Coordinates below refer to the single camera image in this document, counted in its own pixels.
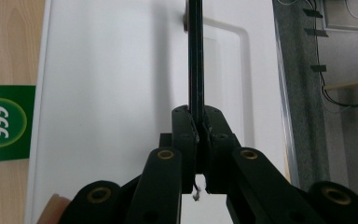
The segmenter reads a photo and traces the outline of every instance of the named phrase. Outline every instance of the white panel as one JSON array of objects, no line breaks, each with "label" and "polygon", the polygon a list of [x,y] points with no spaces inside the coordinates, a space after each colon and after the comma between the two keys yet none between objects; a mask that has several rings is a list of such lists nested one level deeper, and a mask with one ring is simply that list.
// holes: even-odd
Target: white panel
[{"label": "white panel", "polygon": [[[53,193],[73,198],[93,181],[123,185],[143,171],[171,131],[171,110],[187,104],[184,11],[184,0],[47,1],[26,223]],[[204,17],[207,103],[284,173],[272,3],[204,1]],[[215,206],[208,216],[229,222]]]}]

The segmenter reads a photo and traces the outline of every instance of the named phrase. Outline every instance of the wooden table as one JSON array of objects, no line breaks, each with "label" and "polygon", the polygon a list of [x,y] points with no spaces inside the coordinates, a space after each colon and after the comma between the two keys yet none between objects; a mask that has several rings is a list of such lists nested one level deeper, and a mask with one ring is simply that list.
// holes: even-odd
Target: wooden table
[{"label": "wooden table", "polygon": [[[0,85],[35,85],[45,0],[0,0]],[[28,160],[0,161],[0,223],[23,223]]]}]

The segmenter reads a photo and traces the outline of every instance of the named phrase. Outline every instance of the green label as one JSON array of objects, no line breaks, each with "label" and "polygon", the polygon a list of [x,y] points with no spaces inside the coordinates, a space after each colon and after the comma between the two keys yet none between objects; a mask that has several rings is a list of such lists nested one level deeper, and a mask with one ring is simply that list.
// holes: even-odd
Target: green label
[{"label": "green label", "polygon": [[27,127],[24,110],[13,101],[0,98],[0,147],[6,147],[22,137]]},{"label": "green label", "polygon": [[0,161],[29,158],[35,86],[0,86]]}]

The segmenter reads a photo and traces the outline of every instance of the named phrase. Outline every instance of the screw hole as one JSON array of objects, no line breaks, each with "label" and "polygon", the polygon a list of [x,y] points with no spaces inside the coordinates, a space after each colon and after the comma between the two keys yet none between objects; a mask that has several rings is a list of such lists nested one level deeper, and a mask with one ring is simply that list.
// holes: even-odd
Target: screw hole
[{"label": "screw hole", "polygon": [[110,198],[111,194],[110,188],[97,187],[87,194],[87,200],[89,203],[103,203]]},{"label": "screw hole", "polygon": [[244,157],[247,160],[255,160],[257,159],[257,153],[251,151],[251,150],[243,150],[241,151],[241,156]]},{"label": "screw hole", "polygon": [[154,223],[158,221],[157,211],[147,211],[144,213],[144,221],[147,223]]},{"label": "screw hole", "polygon": [[170,150],[161,150],[157,156],[162,160],[170,160],[175,154]]},{"label": "screw hole", "polygon": [[351,197],[345,192],[339,189],[333,188],[324,188],[323,189],[324,197],[330,200],[333,203],[348,205],[351,203]]}]

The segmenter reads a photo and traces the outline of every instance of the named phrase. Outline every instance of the black wire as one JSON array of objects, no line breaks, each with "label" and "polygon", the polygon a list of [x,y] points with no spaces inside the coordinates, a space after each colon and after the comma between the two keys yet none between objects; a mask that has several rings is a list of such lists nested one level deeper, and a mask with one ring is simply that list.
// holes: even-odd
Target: black wire
[{"label": "black wire", "polygon": [[[312,10],[316,11],[317,10],[317,5],[316,5],[316,0],[313,0],[313,4],[310,0],[306,0],[309,4]],[[313,22],[313,30],[315,33],[315,51],[316,51],[316,60],[318,65],[321,65],[320,60],[319,60],[319,44],[318,44],[318,36],[316,35],[316,17],[314,18],[314,22]],[[333,98],[331,98],[331,96],[328,94],[328,91],[324,89],[325,86],[325,82],[324,82],[324,75],[322,72],[319,72],[319,76],[321,78],[321,92],[324,96],[324,98],[329,101],[330,103],[334,104],[334,105],[340,105],[340,106],[346,106],[346,107],[358,107],[358,104],[343,104],[341,102],[338,102],[336,100],[334,100]]]},{"label": "black wire", "polygon": [[193,195],[193,199],[194,199],[194,201],[198,201],[198,200],[200,199],[200,192],[201,192],[201,190],[200,190],[199,187],[197,186],[196,180],[194,180],[193,186],[194,186],[194,188],[196,189],[196,193]]}]

